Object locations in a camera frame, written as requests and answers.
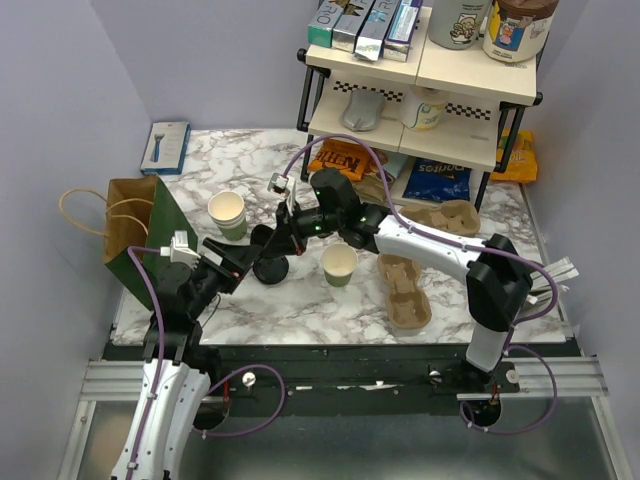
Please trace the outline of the black plastic lid stack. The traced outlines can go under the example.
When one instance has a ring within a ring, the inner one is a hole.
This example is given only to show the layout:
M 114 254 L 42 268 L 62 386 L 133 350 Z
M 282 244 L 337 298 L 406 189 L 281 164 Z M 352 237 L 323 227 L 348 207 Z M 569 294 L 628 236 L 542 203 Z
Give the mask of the black plastic lid stack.
M 286 257 L 262 258 L 252 267 L 256 279 L 264 285 L 275 285 L 283 281 L 289 272 L 289 262 Z

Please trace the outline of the green paper cup stack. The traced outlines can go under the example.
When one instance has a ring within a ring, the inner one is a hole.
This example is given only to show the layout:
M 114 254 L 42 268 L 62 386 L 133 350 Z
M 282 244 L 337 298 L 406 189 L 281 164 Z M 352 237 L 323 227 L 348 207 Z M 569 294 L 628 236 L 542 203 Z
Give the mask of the green paper cup stack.
M 233 191 L 222 191 L 208 202 L 208 213 L 222 235 L 231 241 L 243 239 L 247 233 L 245 202 Z

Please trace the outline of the single green paper cup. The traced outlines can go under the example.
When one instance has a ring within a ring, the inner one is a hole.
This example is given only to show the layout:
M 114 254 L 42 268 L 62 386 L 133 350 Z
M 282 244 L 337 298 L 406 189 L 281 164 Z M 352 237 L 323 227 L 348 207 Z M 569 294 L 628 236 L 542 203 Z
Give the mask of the single green paper cup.
M 348 285 L 357 263 L 356 251 L 346 244 L 330 245 L 321 256 L 321 266 L 325 279 L 332 287 Z

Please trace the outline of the single black plastic lid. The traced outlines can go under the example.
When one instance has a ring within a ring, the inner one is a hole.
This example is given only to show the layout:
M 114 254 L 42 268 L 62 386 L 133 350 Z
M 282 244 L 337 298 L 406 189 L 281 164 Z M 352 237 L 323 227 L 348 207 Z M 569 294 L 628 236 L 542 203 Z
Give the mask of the single black plastic lid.
M 256 225 L 250 235 L 250 244 L 257 245 L 262 248 L 267 248 L 270 244 L 275 230 L 267 225 Z

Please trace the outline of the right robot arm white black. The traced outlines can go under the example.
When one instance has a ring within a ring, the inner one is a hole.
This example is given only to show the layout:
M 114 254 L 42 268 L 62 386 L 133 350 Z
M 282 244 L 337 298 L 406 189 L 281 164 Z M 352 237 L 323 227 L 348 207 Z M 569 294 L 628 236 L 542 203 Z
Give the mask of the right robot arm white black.
M 476 322 L 459 370 L 461 382 L 474 392 L 493 384 L 508 333 L 532 288 L 532 268 L 512 242 L 498 234 L 482 240 L 420 226 L 393 209 L 361 201 L 336 169 L 314 174 L 311 187 L 318 205 L 303 209 L 294 179 L 272 176 L 270 190 L 284 197 L 276 225 L 260 224 L 250 234 L 251 244 L 262 247 L 262 258 L 300 256 L 308 239 L 338 234 L 355 249 L 401 256 L 458 280 Z

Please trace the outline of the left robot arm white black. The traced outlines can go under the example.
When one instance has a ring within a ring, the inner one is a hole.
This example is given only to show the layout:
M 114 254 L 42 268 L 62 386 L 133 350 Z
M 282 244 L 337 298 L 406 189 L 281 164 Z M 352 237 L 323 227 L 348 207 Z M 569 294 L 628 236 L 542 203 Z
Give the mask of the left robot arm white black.
M 131 246 L 127 254 L 152 304 L 143 345 L 141 391 L 114 479 L 175 479 L 197 411 L 222 380 L 217 350 L 201 344 L 200 314 L 219 294 L 231 294 L 260 254 L 255 245 L 211 239 L 212 261 L 178 231 L 161 248 Z

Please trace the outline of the orange kettle chips bag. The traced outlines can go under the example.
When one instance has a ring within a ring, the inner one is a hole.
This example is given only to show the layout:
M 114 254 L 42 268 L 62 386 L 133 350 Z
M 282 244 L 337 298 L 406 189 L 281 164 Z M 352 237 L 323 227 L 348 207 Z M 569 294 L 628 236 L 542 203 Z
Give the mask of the orange kettle chips bag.
M 336 139 L 325 140 L 307 167 L 308 172 L 337 169 L 350 181 L 360 182 L 368 171 L 371 155 L 358 144 Z

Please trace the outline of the front brown pulp cup carrier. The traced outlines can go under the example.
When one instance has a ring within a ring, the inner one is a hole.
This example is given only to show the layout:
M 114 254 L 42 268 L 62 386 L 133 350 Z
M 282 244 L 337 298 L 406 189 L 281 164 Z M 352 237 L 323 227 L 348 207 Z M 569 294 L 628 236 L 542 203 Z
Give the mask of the front brown pulp cup carrier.
M 431 320 L 429 299 L 419 286 L 421 266 L 407 258 L 380 254 L 377 257 L 380 276 L 386 285 L 388 319 L 401 330 L 424 328 Z

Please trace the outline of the brown pulp cup carrier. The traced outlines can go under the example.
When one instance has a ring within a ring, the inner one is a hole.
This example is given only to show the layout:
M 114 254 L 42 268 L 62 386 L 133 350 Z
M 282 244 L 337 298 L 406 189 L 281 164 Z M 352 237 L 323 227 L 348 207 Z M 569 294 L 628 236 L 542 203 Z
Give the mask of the brown pulp cup carrier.
M 481 228 L 475 207 L 466 200 L 449 200 L 438 206 L 404 206 L 399 213 L 420 225 L 465 237 L 475 237 Z
M 401 330 L 424 328 L 431 320 L 429 299 L 419 286 L 421 266 L 407 258 L 380 254 L 377 257 L 380 276 L 386 285 L 388 319 Z

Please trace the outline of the rear brown pulp cup carrier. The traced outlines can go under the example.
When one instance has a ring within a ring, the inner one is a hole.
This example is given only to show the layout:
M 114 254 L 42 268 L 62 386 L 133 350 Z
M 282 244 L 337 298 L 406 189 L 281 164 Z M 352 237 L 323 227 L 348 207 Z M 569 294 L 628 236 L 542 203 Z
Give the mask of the rear brown pulp cup carrier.
M 475 237 L 481 228 L 475 207 L 466 200 L 449 200 L 438 206 L 404 206 L 399 213 L 420 225 L 465 237 Z

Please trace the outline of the teal toothpaste box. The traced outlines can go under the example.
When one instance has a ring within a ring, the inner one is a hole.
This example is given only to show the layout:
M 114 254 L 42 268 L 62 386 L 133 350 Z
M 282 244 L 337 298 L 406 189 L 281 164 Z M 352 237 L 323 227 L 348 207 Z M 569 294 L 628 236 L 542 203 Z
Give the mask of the teal toothpaste box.
M 307 27 L 308 42 L 330 48 L 333 30 L 343 16 L 348 0 L 323 0 Z

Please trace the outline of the silver blue toothpaste box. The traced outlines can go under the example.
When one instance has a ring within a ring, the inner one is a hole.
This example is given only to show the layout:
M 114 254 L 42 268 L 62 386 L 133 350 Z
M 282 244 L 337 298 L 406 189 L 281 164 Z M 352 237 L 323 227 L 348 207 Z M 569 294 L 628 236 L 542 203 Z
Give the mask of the silver blue toothpaste box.
M 354 56 L 376 62 L 383 48 L 384 38 L 399 6 L 399 0 L 376 0 L 357 38 Z

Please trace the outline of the white blue toothpaste box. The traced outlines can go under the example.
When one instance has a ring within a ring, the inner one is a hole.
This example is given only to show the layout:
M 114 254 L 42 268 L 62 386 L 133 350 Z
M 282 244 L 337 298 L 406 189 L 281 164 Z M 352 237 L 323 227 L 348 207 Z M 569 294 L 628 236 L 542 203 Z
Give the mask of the white blue toothpaste box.
M 383 58 L 406 62 L 420 22 L 422 0 L 401 0 L 383 43 Z

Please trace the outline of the yellow snack bag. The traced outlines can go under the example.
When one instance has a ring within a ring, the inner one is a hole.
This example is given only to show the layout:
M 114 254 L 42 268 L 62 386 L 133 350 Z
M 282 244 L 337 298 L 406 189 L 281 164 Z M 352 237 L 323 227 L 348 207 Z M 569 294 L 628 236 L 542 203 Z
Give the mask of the yellow snack bag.
M 535 182 L 538 164 L 533 141 L 533 133 L 530 130 L 520 130 L 516 136 L 506 171 L 504 173 L 493 172 L 490 179 L 520 184 Z

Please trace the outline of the grey cup with straws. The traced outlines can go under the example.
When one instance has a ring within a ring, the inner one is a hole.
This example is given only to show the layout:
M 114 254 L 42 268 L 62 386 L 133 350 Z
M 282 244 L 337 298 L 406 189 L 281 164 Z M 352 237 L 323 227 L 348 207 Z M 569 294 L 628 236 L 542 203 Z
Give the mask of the grey cup with straws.
M 559 293 L 568 291 L 569 287 L 566 285 L 566 282 L 579 276 L 578 269 L 568 257 L 564 257 L 555 263 L 545 266 L 544 270 L 556 283 Z M 532 289 L 521 309 L 522 315 L 529 315 L 542 310 L 549 304 L 552 298 L 551 286 L 542 274 L 534 271 L 530 274 L 530 277 L 532 280 Z

